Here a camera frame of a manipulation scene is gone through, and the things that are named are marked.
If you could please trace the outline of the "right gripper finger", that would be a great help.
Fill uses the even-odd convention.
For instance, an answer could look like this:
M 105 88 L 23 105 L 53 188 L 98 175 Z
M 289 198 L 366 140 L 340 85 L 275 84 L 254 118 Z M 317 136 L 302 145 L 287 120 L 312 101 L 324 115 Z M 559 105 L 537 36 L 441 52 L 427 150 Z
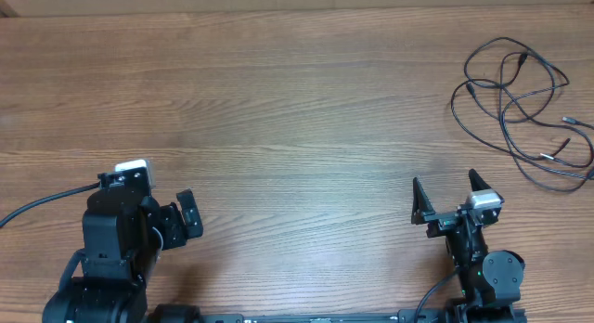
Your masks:
M 428 223 L 436 214 L 435 209 L 426 195 L 420 180 L 413 179 L 413 205 L 411 212 L 411 223 L 422 225 Z
M 477 173 L 476 170 L 470 169 L 468 172 L 468 176 L 472 191 L 491 189 L 491 187 L 482 179 L 482 177 Z

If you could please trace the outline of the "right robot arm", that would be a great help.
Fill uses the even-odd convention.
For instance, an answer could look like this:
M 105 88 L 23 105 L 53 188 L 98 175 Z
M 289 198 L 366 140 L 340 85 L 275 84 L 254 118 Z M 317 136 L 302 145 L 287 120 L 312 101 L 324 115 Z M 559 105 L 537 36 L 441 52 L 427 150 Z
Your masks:
M 525 261 L 516 252 L 491 252 L 483 230 L 495 224 L 504 198 L 473 169 L 468 177 L 471 192 L 456 210 L 438 213 L 418 178 L 413 179 L 411 223 L 426 225 L 428 238 L 445 238 L 454 264 L 453 271 L 432 286 L 421 298 L 413 322 L 524 322 L 523 310 L 513 305 L 521 299 Z M 453 278 L 459 280 L 462 296 L 445 307 L 429 310 L 430 297 Z

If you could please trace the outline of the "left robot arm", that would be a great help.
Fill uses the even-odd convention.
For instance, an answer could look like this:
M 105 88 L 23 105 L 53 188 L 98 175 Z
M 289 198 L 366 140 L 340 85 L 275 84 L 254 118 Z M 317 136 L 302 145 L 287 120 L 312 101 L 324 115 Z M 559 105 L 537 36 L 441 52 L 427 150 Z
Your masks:
M 146 167 L 97 178 L 82 219 L 84 246 L 67 263 L 44 322 L 144 321 L 147 284 L 160 254 L 203 234 L 191 190 L 161 205 Z

